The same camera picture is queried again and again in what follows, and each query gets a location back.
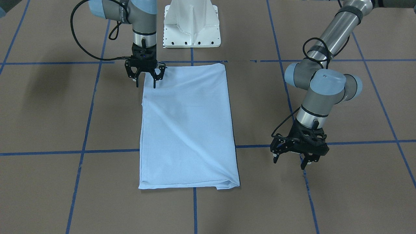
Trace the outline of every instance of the white mounting plate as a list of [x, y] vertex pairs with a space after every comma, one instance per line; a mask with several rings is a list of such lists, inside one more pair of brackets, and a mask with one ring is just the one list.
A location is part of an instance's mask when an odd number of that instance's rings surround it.
[[[170, 5], [165, 6], [165, 18]], [[218, 17], [218, 7], [213, 5], [215, 14]], [[163, 47], [166, 48], [199, 48], [219, 47], [221, 45], [220, 27], [205, 27], [192, 41], [192, 35], [184, 33], [177, 26], [165, 25], [163, 28]]]

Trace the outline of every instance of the robotic arm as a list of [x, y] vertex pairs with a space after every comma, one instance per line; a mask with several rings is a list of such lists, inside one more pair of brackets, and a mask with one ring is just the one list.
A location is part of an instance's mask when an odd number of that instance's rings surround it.
[[[329, 62], [342, 50], [353, 29], [373, 8], [413, 8], [415, 5], [416, 0], [346, 0], [321, 37], [305, 42], [305, 58], [300, 63], [289, 65], [285, 71], [285, 81], [307, 90], [306, 97], [288, 136], [274, 135], [276, 130], [272, 134], [270, 151], [274, 163], [281, 154], [295, 152], [304, 155], [300, 165], [303, 170], [308, 163], [318, 162], [320, 156], [329, 151], [325, 142], [327, 135], [322, 127], [332, 107], [342, 101], [352, 100], [362, 91], [360, 78], [329, 70]], [[317, 42], [305, 52], [305, 45], [311, 40]]]
[[[133, 45], [131, 48], [133, 55], [101, 60], [126, 59], [124, 65], [127, 75], [136, 82], [136, 87], [139, 87], [140, 73], [149, 72], [153, 77], [153, 87], [155, 88], [156, 81], [163, 79], [166, 68], [164, 63], [160, 63], [158, 66], [156, 60], [156, 0], [120, 0], [120, 2], [116, 0], [83, 0], [72, 12], [71, 25], [74, 12], [81, 4], [87, 1], [92, 14], [95, 16], [115, 20], [117, 21], [117, 26], [122, 23], [133, 26]], [[75, 41], [82, 48], [75, 37], [74, 31], [72, 32]], [[159, 74], [155, 71], [157, 67], [160, 70]]]

